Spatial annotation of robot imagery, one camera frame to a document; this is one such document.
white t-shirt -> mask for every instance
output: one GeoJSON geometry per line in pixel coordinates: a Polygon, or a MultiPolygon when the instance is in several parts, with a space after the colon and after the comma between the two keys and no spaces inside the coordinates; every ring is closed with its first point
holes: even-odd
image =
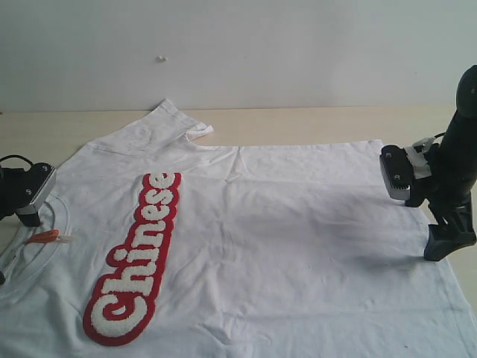
{"type": "Polygon", "coordinates": [[[0,357],[477,357],[378,140],[203,147],[169,101],[58,169],[0,286],[0,357]]]}

orange tag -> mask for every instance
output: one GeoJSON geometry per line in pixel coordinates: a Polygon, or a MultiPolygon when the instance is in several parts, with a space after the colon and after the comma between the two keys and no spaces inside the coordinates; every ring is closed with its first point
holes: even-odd
{"type": "Polygon", "coordinates": [[[48,244],[49,242],[56,240],[58,235],[60,235],[60,231],[57,229],[45,231],[44,233],[36,233],[30,239],[28,239],[25,244],[30,244],[32,242],[48,244]]]}

neckline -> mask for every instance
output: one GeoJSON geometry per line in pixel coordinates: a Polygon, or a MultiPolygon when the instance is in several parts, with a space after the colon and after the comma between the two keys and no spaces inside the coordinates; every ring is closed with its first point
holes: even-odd
{"type": "MultiPolygon", "coordinates": [[[[20,225],[14,238],[11,240],[10,244],[7,246],[7,249],[0,257],[0,269],[4,268],[4,266],[7,264],[7,261],[10,260],[12,255],[14,255],[14,251],[20,245],[23,245],[23,242],[27,238],[31,237],[35,233],[40,233],[51,229],[58,229],[61,235],[70,234],[71,229],[68,207],[59,196],[50,193],[45,200],[45,203],[43,203],[41,206],[39,215],[42,222],[39,227],[26,227],[24,225],[20,225]]],[[[41,247],[34,255],[34,258],[30,262],[24,264],[21,268],[21,271],[12,278],[11,273],[19,264],[18,257],[16,258],[16,262],[13,263],[13,268],[7,275],[7,280],[3,285],[0,286],[0,299],[12,294],[32,277],[39,274],[42,268],[45,267],[51,260],[61,244],[58,242],[50,242],[48,244],[29,245],[41,245],[41,247]]]]}

